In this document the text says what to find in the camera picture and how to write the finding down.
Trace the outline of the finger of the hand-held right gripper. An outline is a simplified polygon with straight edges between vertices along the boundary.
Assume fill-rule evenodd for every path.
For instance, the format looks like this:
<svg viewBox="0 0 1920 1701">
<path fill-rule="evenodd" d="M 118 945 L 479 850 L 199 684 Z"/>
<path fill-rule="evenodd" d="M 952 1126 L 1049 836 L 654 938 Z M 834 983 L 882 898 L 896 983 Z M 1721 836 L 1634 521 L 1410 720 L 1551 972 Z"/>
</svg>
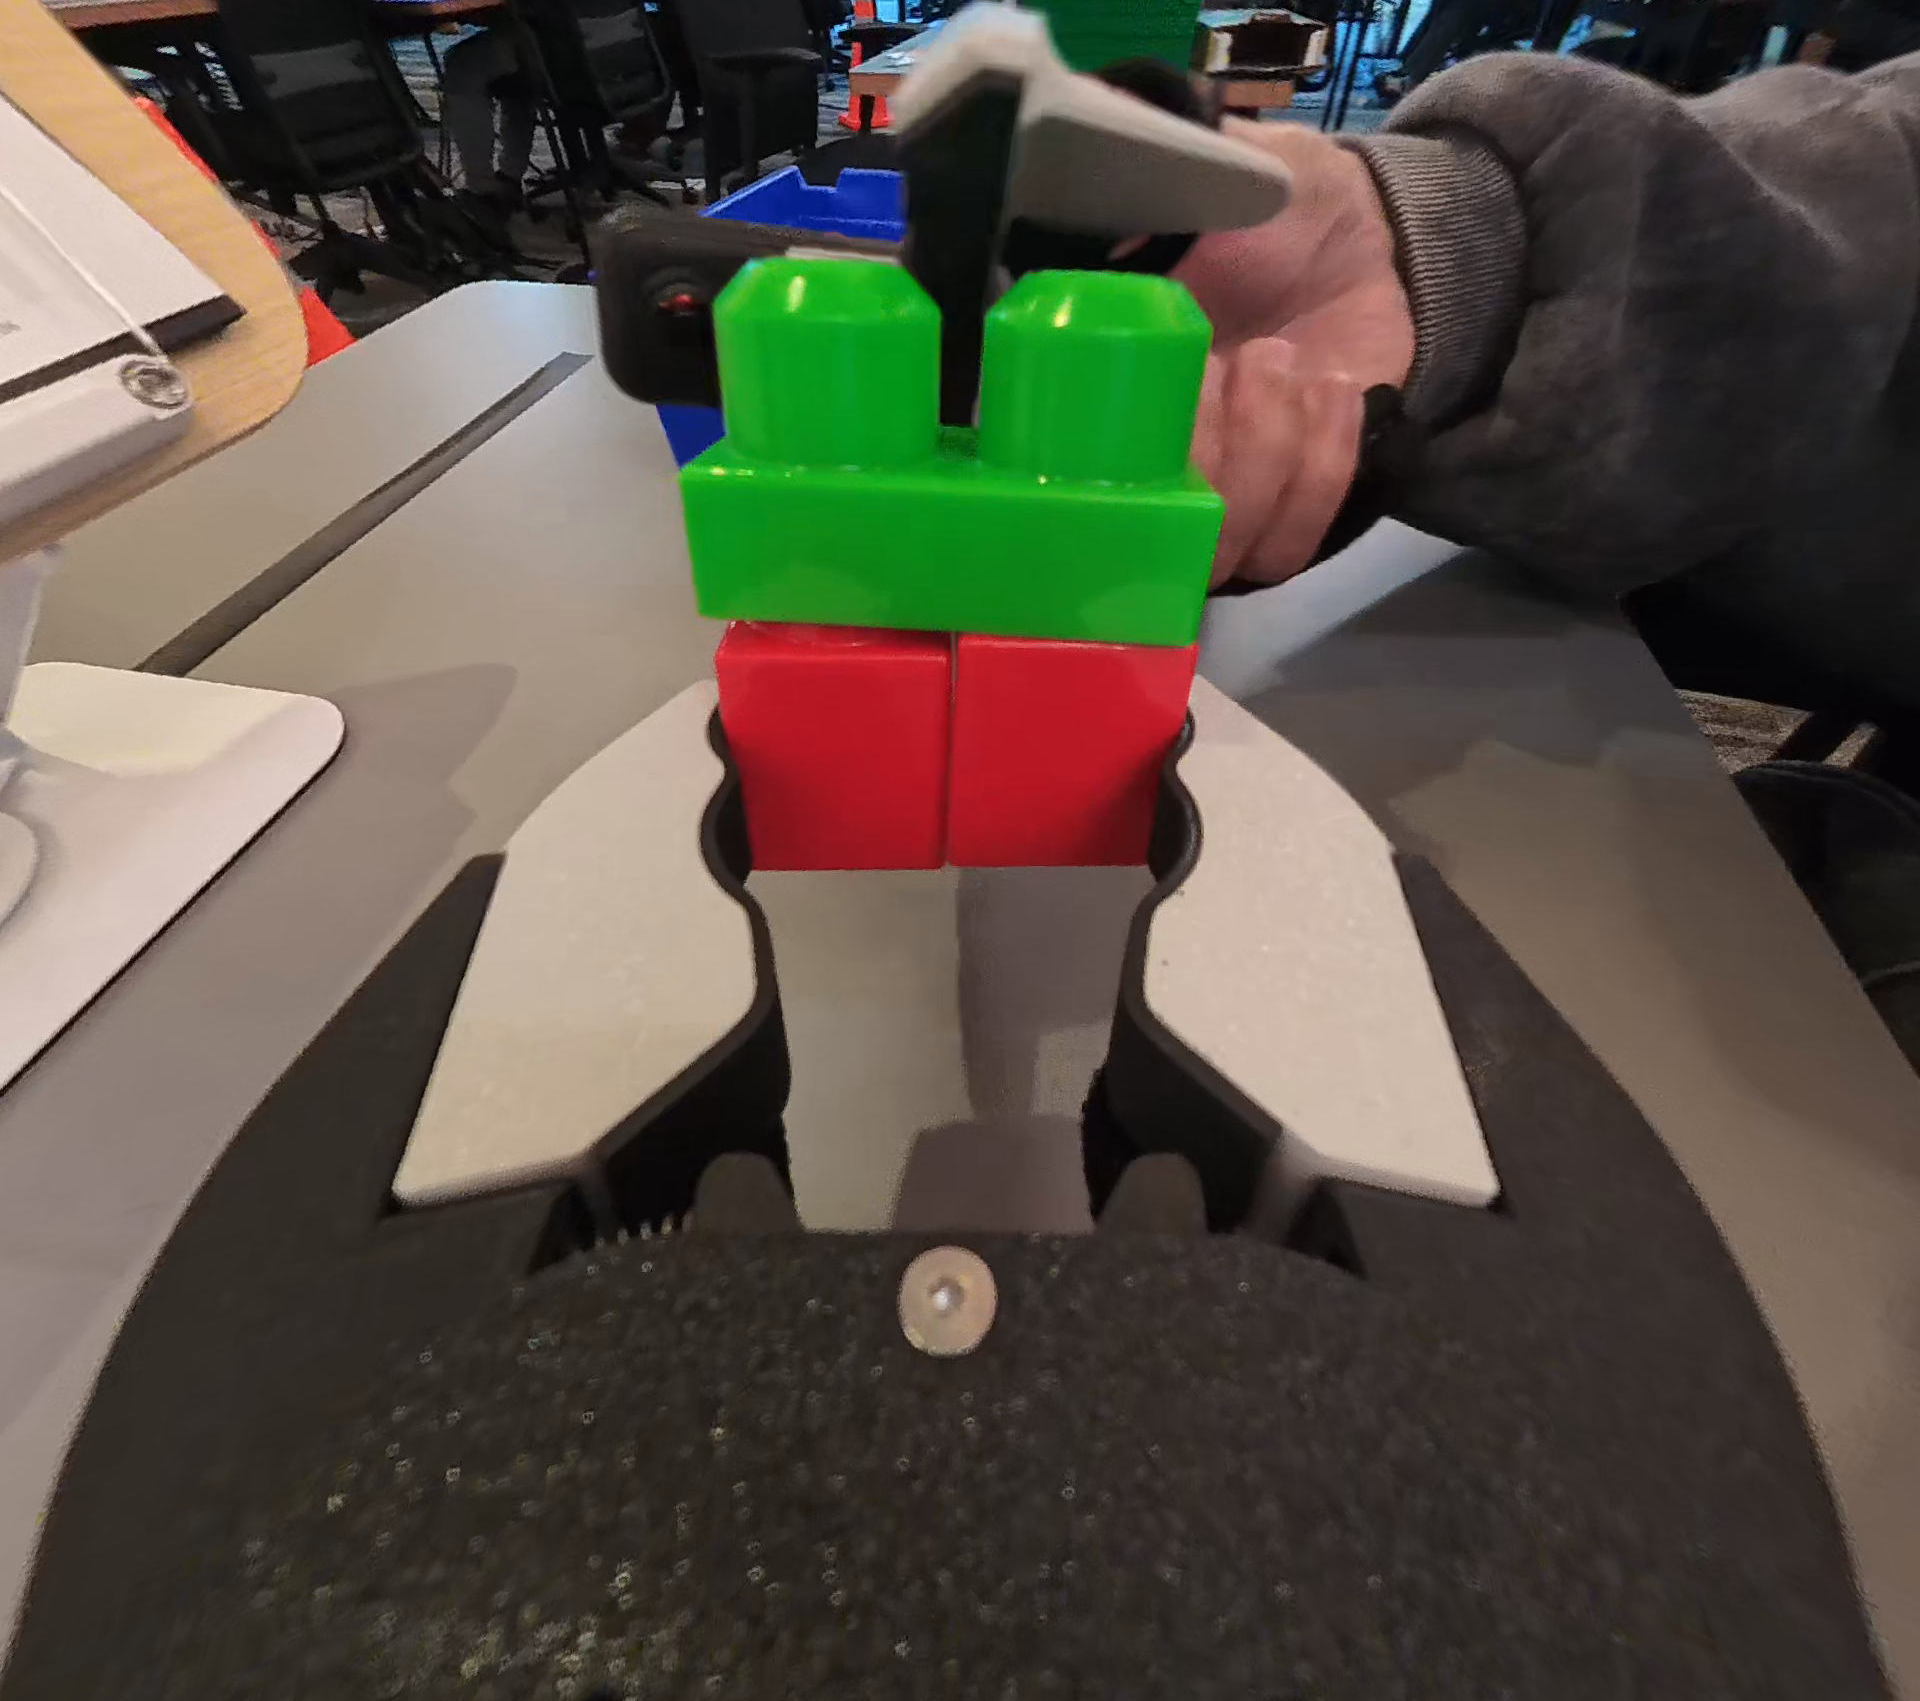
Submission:
<svg viewBox="0 0 1920 1701">
<path fill-rule="evenodd" d="M 1262 224 L 1289 164 L 1228 134 L 1191 75 L 1034 75 L 1021 86 L 1012 216 L 1070 233 L 1211 233 Z"/>
<path fill-rule="evenodd" d="M 937 419 L 967 431 L 1008 219 L 1062 216 L 1044 167 L 1078 124 L 1074 86 L 1040 17 L 975 2 L 912 51 L 896 101 L 901 255 L 940 318 Z"/>
</svg>

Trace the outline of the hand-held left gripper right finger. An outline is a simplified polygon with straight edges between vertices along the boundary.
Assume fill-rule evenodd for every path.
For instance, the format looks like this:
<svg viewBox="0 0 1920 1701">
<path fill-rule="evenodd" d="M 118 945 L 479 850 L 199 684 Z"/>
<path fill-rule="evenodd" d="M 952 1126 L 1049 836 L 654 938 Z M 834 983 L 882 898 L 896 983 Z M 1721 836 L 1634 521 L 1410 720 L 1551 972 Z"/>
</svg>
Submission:
<svg viewBox="0 0 1920 1701">
<path fill-rule="evenodd" d="M 1210 680 L 1162 762 L 1085 1093 L 1096 1223 L 1145 1157 L 1186 1167 L 1210 1231 L 1287 1235 L 1326 1189 L 1499 1201 L 1394 844 Z"/>
</svg>

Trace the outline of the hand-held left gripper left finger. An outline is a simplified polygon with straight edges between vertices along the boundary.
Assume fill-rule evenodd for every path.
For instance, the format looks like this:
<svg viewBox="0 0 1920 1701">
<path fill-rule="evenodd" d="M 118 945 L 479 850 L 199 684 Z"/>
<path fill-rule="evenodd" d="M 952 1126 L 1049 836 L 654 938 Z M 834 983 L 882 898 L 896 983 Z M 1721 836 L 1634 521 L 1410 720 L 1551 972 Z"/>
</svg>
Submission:
<svg viewBox="0 0 1920 1701">
<path fill-rule="evenodd" d="M 604 1231 L 706 1167 L 790 1183 L 790 1054 L 737 774 L 694 680 L 514 827 L 394 1168 L 406 1211 L 561 1186 Z"/>
</svg>

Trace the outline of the blue plastic bin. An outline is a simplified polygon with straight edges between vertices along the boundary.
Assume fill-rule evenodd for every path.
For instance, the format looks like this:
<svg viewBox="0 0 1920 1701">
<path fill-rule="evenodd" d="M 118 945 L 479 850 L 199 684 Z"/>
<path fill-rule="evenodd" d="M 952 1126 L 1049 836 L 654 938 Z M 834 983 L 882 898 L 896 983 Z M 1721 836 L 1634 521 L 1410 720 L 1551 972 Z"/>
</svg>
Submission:
<svg viewBox="0 0 1920 1701">
<path fill-rule="evenodd" d="M 805 182 L 801 167 L 775 171 L 701 208 L 706 219 L 778 224 L 898 244 L 905 239 L 905 179 L 896 171 L 846 167 L 829 182 Z M 657 403 L 674 466 L 690 463 L 724 434 L 715 405 Z"/>
</svg>

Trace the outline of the red one-stud building block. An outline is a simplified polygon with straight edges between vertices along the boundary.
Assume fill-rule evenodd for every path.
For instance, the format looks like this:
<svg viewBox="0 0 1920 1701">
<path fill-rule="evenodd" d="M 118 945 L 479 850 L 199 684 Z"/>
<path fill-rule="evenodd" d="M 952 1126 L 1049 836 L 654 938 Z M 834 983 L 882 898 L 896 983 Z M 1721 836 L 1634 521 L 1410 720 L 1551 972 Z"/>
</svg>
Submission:
<svg viewBox="0 0 1920 1701">
<path fill-rule="evenodd" d="M 1199 648 L 960 633 L 952 868 L 1137 868 Z"/>
<path fill-rule="evenodd" d="M 712 673 L 756 872 L 946 861 L 952 640 L 735 619 Z"/>
</svg>

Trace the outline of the green two-stud building block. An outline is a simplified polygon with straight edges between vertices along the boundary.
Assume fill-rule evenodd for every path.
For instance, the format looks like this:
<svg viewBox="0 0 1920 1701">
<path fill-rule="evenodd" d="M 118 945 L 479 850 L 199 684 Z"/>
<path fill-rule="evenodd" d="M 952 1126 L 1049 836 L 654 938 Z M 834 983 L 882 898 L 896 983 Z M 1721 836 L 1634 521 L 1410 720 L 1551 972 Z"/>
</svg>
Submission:
<svg viewBox="0 0 1920 1701">
<path fill-rule="evenodd" d="M 1193 463 L 1211 323 L 1160 275 L 1023 275 L 974 419 L 896 264 L 756 257 L 715 297 L 724 434 L 680 473 L 705 618 L 1185 648 L 1224 523 Z"/>
</svg>

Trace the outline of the person's right forearm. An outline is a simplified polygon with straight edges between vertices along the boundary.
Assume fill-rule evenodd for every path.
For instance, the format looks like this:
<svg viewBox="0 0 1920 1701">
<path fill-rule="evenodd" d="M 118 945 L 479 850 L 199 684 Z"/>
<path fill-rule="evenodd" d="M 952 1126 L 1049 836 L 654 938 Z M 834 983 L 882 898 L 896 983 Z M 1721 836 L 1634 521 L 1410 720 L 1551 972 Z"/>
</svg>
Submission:
<svg viewBox="0 0 1920 1701">
<path fill-rule="evenodd" d="M 1354 154 L 1416 349 L 1378 514 L 1624 599 L 1916 659 L 1916 57 L 1708 95 L 1487 54 Z"/>
</svg>

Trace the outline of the person's right hand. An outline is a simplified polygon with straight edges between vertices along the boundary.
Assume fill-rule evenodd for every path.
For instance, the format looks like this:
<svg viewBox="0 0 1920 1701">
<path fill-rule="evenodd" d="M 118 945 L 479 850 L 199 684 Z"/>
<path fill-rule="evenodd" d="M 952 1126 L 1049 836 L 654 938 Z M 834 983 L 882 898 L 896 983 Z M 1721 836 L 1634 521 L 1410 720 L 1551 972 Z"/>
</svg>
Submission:
<svg viewBox="0 0 1920 1701">
<path fill-rule="evenodd" d="M 1321 549 L 1354 486 L 1366 396 L 1403 386 L 1417 333 L 1357 152 L 1300 127 L 1225 131 L 1291 175 L 1277 216 L 1196 239 L 1176 272 L 1211 320 L 1193 425 L 1224 501 L 1211 588 L 1265 588 Z"/>
</svg>

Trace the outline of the black and white tray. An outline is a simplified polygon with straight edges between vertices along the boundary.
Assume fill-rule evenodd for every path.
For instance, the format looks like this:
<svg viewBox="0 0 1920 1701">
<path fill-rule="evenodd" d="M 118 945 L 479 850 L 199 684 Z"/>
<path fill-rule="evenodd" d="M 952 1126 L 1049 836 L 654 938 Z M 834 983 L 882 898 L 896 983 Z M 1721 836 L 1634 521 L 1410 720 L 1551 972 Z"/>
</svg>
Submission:
<svg viewBox="0 0 1920 1701">
<path fill-rule="evenodd" d="M 1306 83 L 1326 60 L 1330 27 L 1289 8 L 1204 8 L 1200 68 L 1236 83 Z"/>
</svg>

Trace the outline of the white document stand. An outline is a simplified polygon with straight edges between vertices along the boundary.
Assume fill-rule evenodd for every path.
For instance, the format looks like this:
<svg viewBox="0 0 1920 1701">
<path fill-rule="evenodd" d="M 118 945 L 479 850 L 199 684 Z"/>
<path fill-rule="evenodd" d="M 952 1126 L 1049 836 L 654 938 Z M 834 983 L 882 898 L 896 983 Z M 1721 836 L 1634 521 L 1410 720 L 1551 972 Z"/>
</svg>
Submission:
<svg viewBox="0 0 1920 1701">
<path fill-rule="evenodd" d="M 44 0 L 2 0 L 2 101 L 199 265 L 242 318 L 2 400 L 2 1087 L 331 762 L 342 713 L 274 688 L 30 661 L 82 526 L 255 434 L 298 393 L 291 278 Z"/>
</svg>

